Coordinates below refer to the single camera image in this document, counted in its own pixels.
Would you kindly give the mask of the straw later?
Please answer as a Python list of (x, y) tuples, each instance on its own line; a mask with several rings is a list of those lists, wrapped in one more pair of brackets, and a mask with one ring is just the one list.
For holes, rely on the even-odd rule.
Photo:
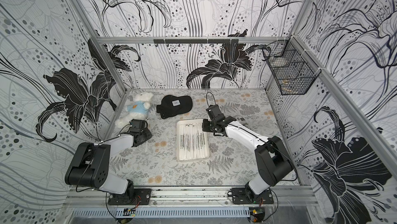
[(205, 133), (201, 132), (200, 133), (200, 153), (202, 158), (207, 157), (207, 152), (206, 152), (206, 138), (205, 138)]

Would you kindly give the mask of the straw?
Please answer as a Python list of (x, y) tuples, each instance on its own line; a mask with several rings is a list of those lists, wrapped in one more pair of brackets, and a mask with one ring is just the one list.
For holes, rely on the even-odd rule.
[(185, 137), (184, 137), (184, 127), (179, 127), (179, 160), (183, 161), (185, 150)]

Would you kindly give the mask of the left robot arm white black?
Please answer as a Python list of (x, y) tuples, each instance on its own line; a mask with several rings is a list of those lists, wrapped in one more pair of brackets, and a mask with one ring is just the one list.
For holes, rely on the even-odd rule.
[(120, 152), (137, 147), (152, 138), (145, 120), (130, 121), (127, 132), (99, 143), (79, 144), (65, 175), (65, 183), (133, 198), (133, 182), (111, 173), (110, 159)]

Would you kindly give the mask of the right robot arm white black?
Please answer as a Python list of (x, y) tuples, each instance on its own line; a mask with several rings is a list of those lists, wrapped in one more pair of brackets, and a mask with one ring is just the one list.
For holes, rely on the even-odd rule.
[(255, 154), (258, 174), (246, 185), (250, 194), (259, 196), (295, 170), (294, 163), (279, 137), (269, 138), (255, 133), (236, 118), (226, 117), (218, 105), (210, 105), (206, 112), (209, 119), (203, 121), (205, 132), (236, 140)]

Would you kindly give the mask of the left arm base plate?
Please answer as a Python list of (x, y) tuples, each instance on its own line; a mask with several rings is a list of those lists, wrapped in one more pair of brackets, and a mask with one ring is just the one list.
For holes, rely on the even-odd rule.
[(133, 191), (127, 191), (125, 194), (110, 194), (107, 204), (111, 206), (116, 205), (149, 205), (152, 190), (150, 188), (138, 188)]

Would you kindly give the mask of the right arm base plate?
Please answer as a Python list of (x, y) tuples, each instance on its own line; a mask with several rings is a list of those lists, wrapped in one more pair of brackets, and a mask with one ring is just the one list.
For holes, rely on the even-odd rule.
[(243, 204), (254, 204), (254, 205), (264, 205), (264, 204), (274, 204), (273, 194), (269, 189), (266, 189), (261, 194), (254, 194), (249, 188), (236, 187), (231, 188), (227, 192), (227, 196), (232, 199), (233, 204), (243, 205)]

